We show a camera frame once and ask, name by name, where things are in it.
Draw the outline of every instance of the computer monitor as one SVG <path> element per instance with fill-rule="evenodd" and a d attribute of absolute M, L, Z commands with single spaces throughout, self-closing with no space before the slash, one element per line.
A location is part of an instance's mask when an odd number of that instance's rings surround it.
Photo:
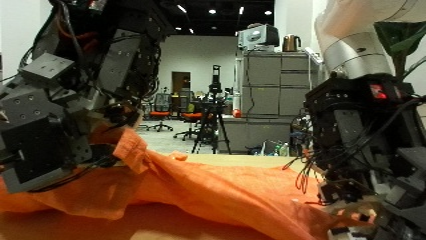
<path fill-rule="evenodd" d="M 255 50 L 256 46 L 279 46 L 278 29 L 267 24 L 238 32 L 238 48 Z"/>

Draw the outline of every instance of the crumpled cloth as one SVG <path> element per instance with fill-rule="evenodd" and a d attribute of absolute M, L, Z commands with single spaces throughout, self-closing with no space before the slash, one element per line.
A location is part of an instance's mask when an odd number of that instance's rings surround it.
<path fill-rule="evenodd" d="M 70 215 L 118 219 L 127 205 L 158 202 L 284 240 L 327 239 L 330 228 L 366 224 L 304 204 L 316 201 L 315 181 L 302 194 L 294 187 L 296 173 L 291 170 L 185 162 L 182 153 L 165 156 L 146 149 L 130 128 L 105 131 L 99 127 L 90 141 L 115 144 L 113 155 L 125 166 L 95 169 L 42 193 L 7 194 L 1 180 L 0 211 L 57 209 Z"/>

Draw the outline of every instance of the doorway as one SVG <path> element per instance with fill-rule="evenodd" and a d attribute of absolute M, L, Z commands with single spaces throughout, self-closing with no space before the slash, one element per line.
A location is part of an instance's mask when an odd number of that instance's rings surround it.
<path fill-rule="evenodd" d="M 182 88 L 190 89 L 190 72 L 171 72 L 171 111 L 173 116 L 174 112 L 178 115 L 178 106 L 179 106 L 179 99 L 178 99 L 178 92 Z"/>
<path fill-rule="evenodd" d="M 182 90 L 183 85 L 190 88 L 190 72 L 171 72 L 171 82 L 171 93 L 175 95 Z"/>

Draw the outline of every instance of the camera on tripod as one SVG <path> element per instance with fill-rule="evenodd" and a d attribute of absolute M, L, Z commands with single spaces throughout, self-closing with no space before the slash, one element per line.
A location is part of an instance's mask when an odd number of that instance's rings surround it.
<path fill-rule="evenodd" d="M 223 134 L 223 142 L 226 144 L 227 153 L 230 154 L 228 139 L 226 136 L 226 130 L 224 130 L 223 119 L 222 119 L 224 101 L 216 99 L 216 94 L 222 93 L 219 72 L 220 72 L 220 66 L 213 65 L 213 80 L 211 80 L 211 84 L 209 85 L 209 93 L 211 93 L 213 99 L 211 101 L 207 100 L 206 102 L 201 103 L 202 105 L 201 127 L 197 135 L 197 139 L 194 142 L 194 146 L 191 148 L 191 153 L 195 152 L 198 143 L 202 142 L 205 135 L 207 135 L 207 138 L 210 139 L 210 143 L 211 143 L 213 154 L 215 154 L 216 143 L 218 143 L 218 136 L 215 135 L 215 132 L 218 132 L 218 125 L 216 125 L 218 123 L 220 126 L 222 134 Z"/>
<path fill-rule="evenodd" d="M 219 75 L 220 75 L 220 66 L 213 65 L 213 79 L 211 79 L 211 84 L 209 86 L 209 91 L 210 93 L 213 93 L 213 95 L 215 95 L 216 93 L 222 93 Z"/>

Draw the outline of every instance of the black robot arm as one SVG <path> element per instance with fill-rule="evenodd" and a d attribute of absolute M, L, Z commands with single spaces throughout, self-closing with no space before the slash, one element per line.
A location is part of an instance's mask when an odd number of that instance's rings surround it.
<path fill-rule="evenodd" d="M 47 189 L 79 163 L 110 156 L 110 147 L 87 141 L 93 122 L 135 124 L 141 100 L 157 91 L 159 42 L 171 33 L 150 0 L 49 2 L 50 16 L 0 94 L 10 193 Z"/>

